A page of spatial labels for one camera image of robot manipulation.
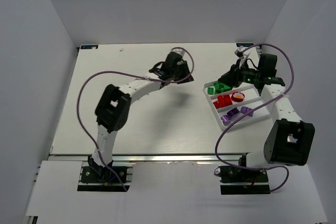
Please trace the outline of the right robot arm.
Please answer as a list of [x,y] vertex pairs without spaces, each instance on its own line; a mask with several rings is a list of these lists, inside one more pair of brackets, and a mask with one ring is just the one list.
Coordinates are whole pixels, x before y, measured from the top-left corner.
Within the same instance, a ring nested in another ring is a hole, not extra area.
[[248,56],[242,52],[229,72],[219,79],[232,87],[242,83],[252,84],[259,92],[263,104],[241,113],[228,126],[231,129],[242,119],[265,108],[270,112],[273,126],[261,150],[244,154],[237,165],[229,164],[228,177],[249,179],[270,169],[287,166],[303,166],[306,164],[315,128],[313,124],[304,122],[293,109],[287,93],[291,86],[285,86],[281,78],[276,77],[277,56],[262,54],[257,68],[250,68]]

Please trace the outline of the red 2x4 lego brick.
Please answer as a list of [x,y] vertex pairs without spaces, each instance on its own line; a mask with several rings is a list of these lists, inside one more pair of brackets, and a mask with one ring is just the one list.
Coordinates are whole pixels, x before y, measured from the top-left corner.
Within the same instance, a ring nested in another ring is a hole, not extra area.
[[220,105],[221,108],[226,107],[226,106],[230,106],[233,104],[230,95],[219,95],[217,97],[218,103]]

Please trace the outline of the green 2x3 lego plate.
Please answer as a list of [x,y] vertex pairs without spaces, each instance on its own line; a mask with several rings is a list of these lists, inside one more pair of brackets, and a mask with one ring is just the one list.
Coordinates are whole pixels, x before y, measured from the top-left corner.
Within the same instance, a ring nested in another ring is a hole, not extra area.
[[220,82],[214,83],[215,93],[221,93],[222,92],[222,84]]

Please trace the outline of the purple round lego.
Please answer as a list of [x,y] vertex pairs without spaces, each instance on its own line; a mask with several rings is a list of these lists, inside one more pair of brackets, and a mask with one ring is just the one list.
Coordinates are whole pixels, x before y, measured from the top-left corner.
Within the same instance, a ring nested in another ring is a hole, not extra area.
[[232,119],[234,119],[239,114],[240,114],[239,109],[233,108],[229,110],[226,114],[222,115],[220,118],[223,124],[228,124],[231,122]]

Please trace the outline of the purple lego brick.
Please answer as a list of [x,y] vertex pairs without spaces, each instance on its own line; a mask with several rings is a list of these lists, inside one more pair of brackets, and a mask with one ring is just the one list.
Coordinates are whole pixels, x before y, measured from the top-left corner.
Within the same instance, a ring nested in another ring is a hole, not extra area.
[[247,106],[242,106],[241,108],[240,108],[240,112],[242,113],[242,114],[246,114],[246,115],[248,115],[248,116],[250,116],[250,117],[252,117],[253,116],[253,111],[252,111],[252,108],[249,108],[249,107],[247,107]]

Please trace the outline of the green curved lego piece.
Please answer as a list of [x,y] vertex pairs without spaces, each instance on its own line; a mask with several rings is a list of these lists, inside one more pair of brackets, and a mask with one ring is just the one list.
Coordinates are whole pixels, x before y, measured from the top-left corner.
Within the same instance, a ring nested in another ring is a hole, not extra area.
[[218,89],[219,89],[220,92],[226,92],[226,91],[230,91],[232,89],[232,87],[229,87],[229,86],[227,86],[223,83],[220,83],[218,85]]

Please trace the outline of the red flower lego brick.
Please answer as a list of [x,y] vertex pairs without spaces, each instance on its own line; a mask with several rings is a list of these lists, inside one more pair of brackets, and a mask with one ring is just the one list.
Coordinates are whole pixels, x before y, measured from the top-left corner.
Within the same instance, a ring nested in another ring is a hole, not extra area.
[[242,92],[233,92],[231,94],[231,100],[234,102],[243,102],[245,95]]

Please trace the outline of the red lego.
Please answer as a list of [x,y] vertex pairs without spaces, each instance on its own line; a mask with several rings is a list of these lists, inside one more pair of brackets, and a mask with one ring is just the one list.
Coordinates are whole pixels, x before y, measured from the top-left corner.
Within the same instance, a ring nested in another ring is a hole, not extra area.
[[219,109],[219,108],[222,107],[222,106],[221,106],[221,103],[220,103],[219,101],[214,101],[214,102],[213,102],[213,105],[214,105],[214,107],[215,107],[216,109]]

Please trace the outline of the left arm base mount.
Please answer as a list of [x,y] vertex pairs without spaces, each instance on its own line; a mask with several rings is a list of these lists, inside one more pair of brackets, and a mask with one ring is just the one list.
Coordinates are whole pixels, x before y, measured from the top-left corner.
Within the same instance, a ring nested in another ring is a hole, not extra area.
[[77,191],[108,193],[127,192],[132,181],[132,167],[116,166],[113,167],[113,170],[121,179],[126,190],[124,190],[116,175],[110,170],[107,170],[104,175],[99,176],[89,165],[85,165],[81,168]]

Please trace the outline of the small green lego brick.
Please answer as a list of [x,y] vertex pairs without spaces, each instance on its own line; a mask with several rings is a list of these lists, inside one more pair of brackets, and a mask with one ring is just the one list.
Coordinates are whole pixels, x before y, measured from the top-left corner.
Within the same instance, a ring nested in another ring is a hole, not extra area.
[[207,88],[207,93],[208,93],[209,95],[214,95],[214,93],[215,93],[215,89],[214,89],[213,87],[208,87],[208,88]]

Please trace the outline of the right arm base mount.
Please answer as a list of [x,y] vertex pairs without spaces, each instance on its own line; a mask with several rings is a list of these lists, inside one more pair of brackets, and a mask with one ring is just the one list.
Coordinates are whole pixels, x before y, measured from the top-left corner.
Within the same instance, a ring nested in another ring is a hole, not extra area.
[[268,175],[265,171],[219,166],[214,170],[214,175],[219,178],[221,195],[270,194]]

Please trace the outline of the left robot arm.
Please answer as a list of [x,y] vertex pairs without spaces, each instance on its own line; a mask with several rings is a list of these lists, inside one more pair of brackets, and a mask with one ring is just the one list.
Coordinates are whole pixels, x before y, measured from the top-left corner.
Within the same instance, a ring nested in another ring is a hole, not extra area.
[[112,166],[112,150],[118,130],[127,122],[130,106],[140,98],[164,88],[171,82],[180,84],[192,82],[192,70],[183,59],[187,51],[182,47],[173,48],[165,61],[155,64],[142,77],[122,86],[106,86],[95,109],[98,134],[96,149],[88,158],[90,168],[100,177]]

